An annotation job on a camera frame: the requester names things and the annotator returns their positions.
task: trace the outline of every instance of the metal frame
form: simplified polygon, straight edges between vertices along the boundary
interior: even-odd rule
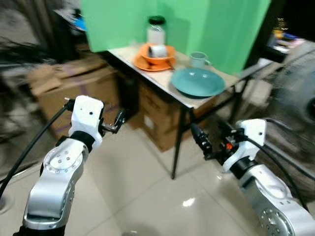
[[[192,113],[192,108],[189,108],[186,104],[180,102],[176,98],[174,98],[172,95],[168,94],[166,91],[162,90],[158,86],[154,85],[151,83],[148,79],[144,78],[143,75],[141,75],[138,71],[134,70],[132,67],[121,61],[121,59],[117,58],[115,55],[113,55],[109,51],[105,52],[100,52],[99,53],[101,57],[103,57],[111,66],[115,68],[119,68],[119,71],[121,71],[123,74],[128,74],[134,78],[138,78],[139,80],[143,81],[147,86],[149,86],[153,91],[156,91],[157,93],[163,95],[165,98],[173,100],[177,102],[180,107],[180,115],[179,115],[179,126],[178,126],[178,132],[177,132],[177,138],[175,142],[175,151],[174,151],[174,158],[173,158],[173,167],[172,167],[172,172],[171,172],[171,178],[175,179],[176,177],[176,169],[177,169],[177,163],[178,163],[178,157],[179,157],[179,152],[180,152],[180,146],[181,146],[181,141],[182,141],[182,136],[185,131],[187,131],[191,125],[192,122],[194,123],[199,123],[203,121],[205,118],[207,118],[210,115],[213,115],[216,111],[219,109],[223,108],[226,106],[228,103],[233,101],[235,99],[234,107],[231,112],[231,116],[229,121],[233,121],[237,115],[237,112],[241,106],[242,103],[242,95],[248,85],[249,80],[251,79],[251,74],[263,69],[264,67],[268,66],[271,61],[266,60],[262,65],[259,65],[259,68],[255,68],[253,66],[252,68],[248,68],[247,70],[251,70],[246,74],[246,76],[242,79],[240,79],[239,82],[245,81],[245,83],[242,86],[242,89],[240,92],[236,91],[235,85],[233,86],[233,94],[230,98],[224,100],[220,104],[216,105],[214,108],[212,108],[210,111],[204,113],[198,118],[195,118],[193,113]],[[185,117],[186,114],[190,114],[190,121],[188,123],[185,123]]]

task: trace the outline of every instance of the jar lid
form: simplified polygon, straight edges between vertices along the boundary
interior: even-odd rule
[[[151,25],[163,25],[165,23],[165,18],[162,16],[150,16],[149,23]]]

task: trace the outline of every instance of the blue plate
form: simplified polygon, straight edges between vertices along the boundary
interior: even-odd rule
[[[181,92],[199,97],[218,95],[225,90],[224,80],[219,75],[201,68],[176,71],[172,84]]]

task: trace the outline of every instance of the cup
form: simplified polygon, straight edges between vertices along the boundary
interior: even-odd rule
[[[167,57],[167,49],[165,45],[153,45],[148,49],[148,57],[165,58]]]
[[[190,62],[189,65],[194,68],[203,68],[204,65],[211,65],[208,61],[208,56],[202,52],[193,52],[190,55]]]

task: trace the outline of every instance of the metal table leg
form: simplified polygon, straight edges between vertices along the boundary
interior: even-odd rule
[[[175,179],[175,176],[176,176],[179,149],[181,146],[182,136],[183,136],[184,127],[185,127],[185,117],[186,117],[186,109],[184,107],[181,107],[181,111],[179,115],[177,138],[176,138],[175,154],[174,154],[174,159],[173,159],[173,170],[171,174],[172,179]]]
[[[235,118],[236,118],[236,116],[238,114],[238,111],[241,108],[242,96],[243,96],[243,93],[244,93],[248,83],[249,83],[249,80],[250,80],[250,76],[245,78],[245,83],[244,83],[244,85],[243,85],[243,87],[242,87],[240,92],[235,92],[234,91],[235,92],[234,96],[236,96],[235,97],[235,102],[234,102],[234,105],[233,105],[233,108],[232,108],[232,111],[231,111],[231,116],[230,116],[230,118],[228,120],[228,122],[231,123],[231,124],[234,122],[234,120],[235,120]]]

